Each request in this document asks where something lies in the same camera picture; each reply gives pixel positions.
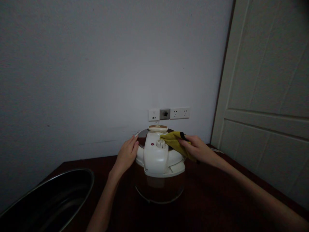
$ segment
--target wooden table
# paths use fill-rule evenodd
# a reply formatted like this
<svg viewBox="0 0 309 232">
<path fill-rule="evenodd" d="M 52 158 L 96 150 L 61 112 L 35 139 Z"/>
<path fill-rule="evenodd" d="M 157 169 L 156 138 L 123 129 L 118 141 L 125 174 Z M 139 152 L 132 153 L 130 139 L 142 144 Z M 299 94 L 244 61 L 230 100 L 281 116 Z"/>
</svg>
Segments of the wooden table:
<svg viewBox="0 0 309 232">
<path fill-rule="evenodd" d="M 253 173 L 219 153 L 259 186 L 308 220 L 308 211 Z M 78 214 L 64 231 L 85 231 L 103 191 L 116 156 L 84 159 L 61 164 L 46 179 L 74 168 L 95 173 L 93 189 Z M 113 205 L 109 231 L 275 231 L 255 202 L 224 172 L 186 160 L 182 195 L 166 205 L 147 203 L 135 190 L 133 172 L 122 177 Z"/>
</svg>

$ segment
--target stainless steel basin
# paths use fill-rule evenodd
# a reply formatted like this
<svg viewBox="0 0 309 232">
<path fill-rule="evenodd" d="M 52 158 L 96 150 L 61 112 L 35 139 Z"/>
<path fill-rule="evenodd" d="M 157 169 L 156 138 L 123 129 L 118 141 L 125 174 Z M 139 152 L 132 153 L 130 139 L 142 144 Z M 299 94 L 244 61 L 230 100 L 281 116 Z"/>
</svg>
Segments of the stainless steel basin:
<svg viewBox="0 0 309 232">
<path fill-rule="evenodd" d="M 74 169 L 38 185 L 0 215 L 0 231 L 62 231 L 86 201 L 93 183 L 91 170 Z"/>
</svg>

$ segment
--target person's left hand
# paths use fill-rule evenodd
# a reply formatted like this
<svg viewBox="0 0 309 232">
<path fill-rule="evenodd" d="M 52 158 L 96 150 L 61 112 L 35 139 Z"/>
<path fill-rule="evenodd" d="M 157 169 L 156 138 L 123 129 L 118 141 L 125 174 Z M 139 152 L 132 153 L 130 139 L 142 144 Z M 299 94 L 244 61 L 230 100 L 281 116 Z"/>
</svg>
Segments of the person's left hand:
<svg viewBox="0 0 309 232">
<path fill-rule="evenodd" d="M 117 156 L 116 163 L 113 166 L 113 172 L 121 175 L 133 164 L 138 150 L 138 136 L 130 138 L 126 141 Z"/>
</svg>

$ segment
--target door panel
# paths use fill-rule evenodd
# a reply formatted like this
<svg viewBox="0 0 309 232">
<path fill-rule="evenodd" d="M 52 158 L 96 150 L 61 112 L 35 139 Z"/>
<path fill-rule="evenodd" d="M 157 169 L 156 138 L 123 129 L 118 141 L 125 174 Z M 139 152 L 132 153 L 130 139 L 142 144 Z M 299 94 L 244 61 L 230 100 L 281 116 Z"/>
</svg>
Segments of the door panel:
<svg viewBox="0 0 309 232">
<path fill-rule="evenodd" d="M 309 20 L 301 3 L 236 0 L 211 143 L 309 209 Z"/>
</svg>

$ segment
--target yellow cloth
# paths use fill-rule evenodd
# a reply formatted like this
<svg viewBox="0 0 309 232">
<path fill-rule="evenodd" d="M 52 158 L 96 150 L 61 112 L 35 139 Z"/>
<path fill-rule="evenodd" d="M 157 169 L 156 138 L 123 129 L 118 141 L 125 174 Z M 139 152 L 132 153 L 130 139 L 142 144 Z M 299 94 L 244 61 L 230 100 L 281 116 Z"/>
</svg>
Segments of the yellow cloth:
<svg viewBox="0 0 309 232">
<path fill-rule="evenodd" d="M 172 148 L 174 148 L 176 151 L 178 151 L 180 154 L 184 155 L 185 157 L 188 157 L 192 161 L 196 162 L 196 158 L 194 158 L 188 151 L 187 149 L 180 145 L 177 139 L 183 139 L 184 135 L 182 133 L 183 138 L 181 137 L 181 133 L 179 131 L 173 131 L 171 133 L 168 133 L 166 135 L 161 135 L 160 138 L 165 141 L 165 143 Z"/>
</svg>

